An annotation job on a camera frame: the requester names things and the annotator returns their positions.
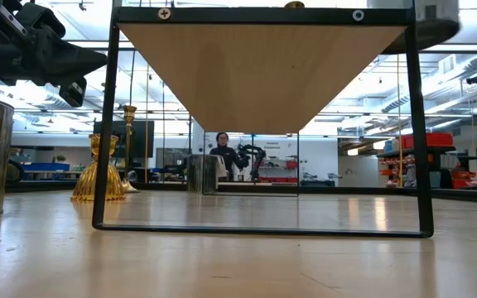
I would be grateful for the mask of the red storage bin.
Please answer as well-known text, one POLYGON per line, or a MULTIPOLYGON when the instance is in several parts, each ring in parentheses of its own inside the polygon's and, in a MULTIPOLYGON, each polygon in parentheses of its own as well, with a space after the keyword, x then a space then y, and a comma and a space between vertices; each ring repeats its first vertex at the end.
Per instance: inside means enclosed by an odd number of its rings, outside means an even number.
MULTIPOLYGON (((403 135, 401 141, 403 149, 414 147, 414 137, 412 134, 403 135)), ((426 134, 426 145, 428 147, 453 147, 453 136, 447 132, 428 132, 426 134)))

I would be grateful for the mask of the black wall monitor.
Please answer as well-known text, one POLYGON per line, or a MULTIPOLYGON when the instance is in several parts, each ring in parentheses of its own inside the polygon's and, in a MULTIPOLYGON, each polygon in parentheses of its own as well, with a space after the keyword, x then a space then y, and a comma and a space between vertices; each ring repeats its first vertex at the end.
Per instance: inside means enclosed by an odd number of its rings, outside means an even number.
MULTIPOLYGON (((130 157, 143 159, 153 157, 154 143, 153 121, 134 121, 132 123, 132 134, 130 136, 130 157)), ((119 155, 125 156, 127 128, 124 121, 112 122, 112 134, 119 137, 116 150, 119 155)))

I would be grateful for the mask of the blue storage bin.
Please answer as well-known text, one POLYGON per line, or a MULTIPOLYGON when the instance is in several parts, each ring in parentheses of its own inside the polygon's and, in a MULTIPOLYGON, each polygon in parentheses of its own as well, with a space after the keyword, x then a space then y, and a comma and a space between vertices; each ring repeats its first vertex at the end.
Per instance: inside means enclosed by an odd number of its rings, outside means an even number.
POLYGON ((24 171, 69 171, 70 170, 70 165, 65 163, 23 162, 21 166, 24 171))

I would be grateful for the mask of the amber ribbed glass candle holder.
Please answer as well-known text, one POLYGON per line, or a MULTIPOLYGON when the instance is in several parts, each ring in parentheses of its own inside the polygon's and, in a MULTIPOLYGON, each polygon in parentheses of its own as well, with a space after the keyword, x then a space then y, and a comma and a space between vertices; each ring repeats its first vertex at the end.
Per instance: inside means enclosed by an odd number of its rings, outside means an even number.
MULTIPOLYGON (((70 197, 72 201, 93 201, 95 194, 95 182, 97 178, 97 168, 99 161, 99 142, 101 135, 99 133, 90 134, 90 148, 92 152, 93 161, 89 163, 84 171, 81 173, 75 189, 70 197)), ((117 168, 112 163, 112 156, 115 152, 115 147, 119 137, 112 135, 109 145, 108 153, 108 168, 107 168, 107 182, 106 182, 106 200, 124 200, 125 193, 123 190, 122 181, 117 168)))

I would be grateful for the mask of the wooden riser shelf black legs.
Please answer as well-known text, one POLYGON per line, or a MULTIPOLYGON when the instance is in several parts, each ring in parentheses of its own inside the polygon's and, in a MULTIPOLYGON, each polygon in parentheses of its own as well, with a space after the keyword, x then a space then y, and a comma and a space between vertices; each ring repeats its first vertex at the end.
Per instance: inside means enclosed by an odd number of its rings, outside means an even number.
POLYGON ((203 129, 298 133, 396 39, 404 40, 417 164, 418 230, 434 216, 417 40, 417 0, 400 7, 124 7, 111 11, 91 224, 105 230, 119 42, 126 36, 203 129))

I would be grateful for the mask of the person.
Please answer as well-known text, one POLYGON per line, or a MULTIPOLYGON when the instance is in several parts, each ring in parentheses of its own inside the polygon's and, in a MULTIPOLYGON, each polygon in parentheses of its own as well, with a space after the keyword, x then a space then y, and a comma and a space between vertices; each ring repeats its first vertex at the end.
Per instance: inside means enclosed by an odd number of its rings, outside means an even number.
POLYGON ((225 169, 228 172, 222 181, 234 181, 234 167, 239 166, 239 157, 236 151, 228 146, 229 136, 226 132, 219 132, 216 135, 217 145, 210 150, 210 155, 222 156, 224 159, 225 169))

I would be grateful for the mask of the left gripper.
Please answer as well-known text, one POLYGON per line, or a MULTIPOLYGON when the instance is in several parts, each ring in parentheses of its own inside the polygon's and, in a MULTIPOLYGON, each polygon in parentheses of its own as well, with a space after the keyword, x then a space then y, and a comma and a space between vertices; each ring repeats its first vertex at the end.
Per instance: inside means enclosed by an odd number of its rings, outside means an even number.
POLYGON ((53 85, 70 106, 80 107, 85 76, 105 66, 107 56, 63 39, 66 29, 49 8, 33 1, 0 0, 0 81, 53 85))

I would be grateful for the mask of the storage rack with bins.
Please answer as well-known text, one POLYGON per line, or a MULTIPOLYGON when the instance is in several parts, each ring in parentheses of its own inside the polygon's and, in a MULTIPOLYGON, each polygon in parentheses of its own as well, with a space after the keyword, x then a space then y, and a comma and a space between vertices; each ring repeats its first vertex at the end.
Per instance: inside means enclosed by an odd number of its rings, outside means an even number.
MULTIPOLYGON (((401 137, 388 140, 378 155, 378 173, 389 188, 417 186, 415 147, 403 149, 401 137)), ((470 169, 473 159, 454 147, 428 147, 426 158, 432 189, 477 190, 477 174, 470 169)))

